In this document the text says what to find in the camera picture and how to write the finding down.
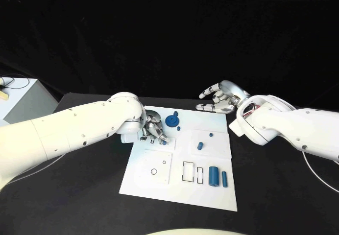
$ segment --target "rectangular outline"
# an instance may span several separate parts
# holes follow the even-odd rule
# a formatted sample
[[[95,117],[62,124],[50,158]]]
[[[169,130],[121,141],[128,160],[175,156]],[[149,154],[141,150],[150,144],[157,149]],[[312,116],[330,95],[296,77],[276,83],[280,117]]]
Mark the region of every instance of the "rectangular outline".
[[[198,169],[199,169],[199,168],[202,169],[202,182],[200,182],[200,183],[199,183],[199,181],[198,181],[198,177],[199,177]],[[196,167],[196,183],[200,184],[200,185],[203,184],[203,168],[202,168],[202,167]]]
[[[186,182],[195,182],[195,163],[192,163],[193,164],[193,177],[192,177],[192,181],[189,181],[189,180],[183,180],[183,164],[185,163],[192,163],[192,162],[182,162],[182,181],[186,181]]]

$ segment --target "black backdrop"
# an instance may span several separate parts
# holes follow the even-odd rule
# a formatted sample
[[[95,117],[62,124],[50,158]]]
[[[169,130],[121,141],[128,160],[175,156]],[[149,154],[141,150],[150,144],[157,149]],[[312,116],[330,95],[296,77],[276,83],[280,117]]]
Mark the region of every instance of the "black backdrop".
[[[1,3],[0,72],[66,92],[198,98],[224,79],[338,109],[338,8],[319,1]]]

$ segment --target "white board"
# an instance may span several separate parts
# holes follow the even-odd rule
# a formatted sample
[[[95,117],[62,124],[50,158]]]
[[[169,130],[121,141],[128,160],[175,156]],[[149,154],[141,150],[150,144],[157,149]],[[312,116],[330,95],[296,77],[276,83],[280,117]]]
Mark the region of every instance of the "white board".
[[[199,111],[169,109],[146,106],[146,109],[154,110],[162,116],[164,134],[170,137],[170,143],[164,146],[157,140],[150,143],[136,142],[133,145],[130,160],[125,169],[125,175],[121,183],[120,193],[192,204],[222,210],[237,211],[235,185],[231,162],[231,148],[228,138],[226,117],[224,114],[215,114]],[[176,127],[166,126],[164,119],[177,111],[180,131]],[[198,150],[198,143],[203,142],[202,150]],[[159,179],[151,178],[151,164],[159,160],[156,167],[162,167]],[[193,182],[183,181],[183,162],[193,163]],[[219,186],[208,185],[208,168],[219,168]],[[198,183],[202,167],[202,184]],[[226,172],[228,187],[222,187],[221,172]]]

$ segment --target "black tabletop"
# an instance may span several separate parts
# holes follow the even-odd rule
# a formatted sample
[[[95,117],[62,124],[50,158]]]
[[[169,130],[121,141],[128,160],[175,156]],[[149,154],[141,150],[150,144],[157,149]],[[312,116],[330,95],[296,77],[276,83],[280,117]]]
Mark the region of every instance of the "black tabletop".
[[[66,94],[56,112],[108,97]],[[188,110],[211,103],[164,98],[140,101]],[[226,119],[231,123],[235,115]],[[114,135],[3,188],[0,233],[143,235],[209,228],[261,235],[339,234],[339,194],[316,179],[301,153],[280,137],[265,146],[232,131],[229,139],[238,212],[118,194],[133,144],[121,144],[120,135]],[[339,188],[339,166],[319,157],[307,158]]]

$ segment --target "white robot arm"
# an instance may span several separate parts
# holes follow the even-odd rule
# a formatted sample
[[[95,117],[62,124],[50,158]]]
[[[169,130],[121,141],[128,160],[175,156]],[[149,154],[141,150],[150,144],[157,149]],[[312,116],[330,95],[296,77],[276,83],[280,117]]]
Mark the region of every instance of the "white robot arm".
[[[260,145],[281,136],[294,148],[309,154],[339,160],[339,113],[317,109],[297,109],[273,95],[251,96],[231,81],[222,81],[200,94],[213,95],[215,105],[198,105],[198,110],[231,113],[237,119],[229,124],[238,136]]]
[[[169,141],[162,128],[157,128],[160,124],[160,116],[154,120],[147,115],[137,96],[117,93],[108,101],[76,106],[1,127],[0,189],[25,170],[114,133],[121,134],[121,140],[131,134],[137,139],[137,132],[144,129],[146,138],[151,132],[153,139],[160,138],[160,143]]]

